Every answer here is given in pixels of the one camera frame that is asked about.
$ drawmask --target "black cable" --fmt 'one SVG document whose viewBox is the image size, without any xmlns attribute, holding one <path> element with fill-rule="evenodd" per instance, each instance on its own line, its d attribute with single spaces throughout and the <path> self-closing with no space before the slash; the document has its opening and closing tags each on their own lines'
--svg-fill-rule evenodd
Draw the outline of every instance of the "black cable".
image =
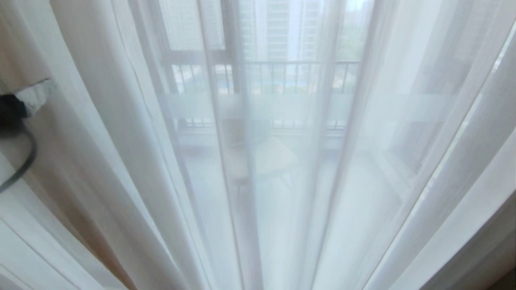
<svg viewBox="0 0 516 290">
<path fill-rule="evenodd" d="M 2 185 L 0 185 L 0 194 L 4 192 L 9 186 L 11 186 L 13 183 L 15 183 L 22 175 L 29 169 L 29 167 L 32 165 L 34 160 L 36 159 L 36 155 L 38 153 L 38 146 L 36 144 L 36 139 L 32 135 L 32 133 L 27 130 L 27 128 L 23 128 L 21 133 L 30 141 L 30 153 L 23 165 L 8 179 L 6 180 Z"/>
</svg>

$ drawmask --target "curtain fold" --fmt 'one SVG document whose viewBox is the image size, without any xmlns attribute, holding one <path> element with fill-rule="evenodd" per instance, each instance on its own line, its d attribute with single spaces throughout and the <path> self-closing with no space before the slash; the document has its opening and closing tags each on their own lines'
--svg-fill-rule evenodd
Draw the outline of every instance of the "curtain fold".
<svg viewBox="0 0 516 290">
<path fill-rule="evenodd" d="M 55 83 L 1 196 L 49 273 L 28 287 L 449 288 L 432 277 L 511 200 L 514 1 L 0 8 L 3 91 Z"/>
</svg>

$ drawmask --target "sheer curtain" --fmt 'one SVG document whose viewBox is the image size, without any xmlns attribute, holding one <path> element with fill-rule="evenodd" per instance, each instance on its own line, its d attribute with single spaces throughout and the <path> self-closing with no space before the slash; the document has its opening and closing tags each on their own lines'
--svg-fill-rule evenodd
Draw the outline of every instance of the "sheer curtain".
<svg viewBox="0 0 516 290">
<path fill-rule="evenodd" d="M 512 0 L 6 1 L 1 16 L 4 90 L 56 83 L 27 121 L 41 150 L 25 181 L 62 244 L 127 288 L 419 289 L 513 202 Z"/>
</svg>

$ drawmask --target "white curtain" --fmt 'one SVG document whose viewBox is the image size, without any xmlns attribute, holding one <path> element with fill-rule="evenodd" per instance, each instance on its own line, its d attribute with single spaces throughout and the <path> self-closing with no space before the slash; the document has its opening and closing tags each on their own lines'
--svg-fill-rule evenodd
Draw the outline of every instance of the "white curtain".
<svg viewBox="0 0 516 290">
<path fill-rule="evenodd" d="M 111 272 L 46 260 L 71 288 L 419 289 L 514 202 L 513 0 L 0 8 L 3 91 L 56 84 L 26 122 L 34 235 L 58 223 Z"/>
</svg>

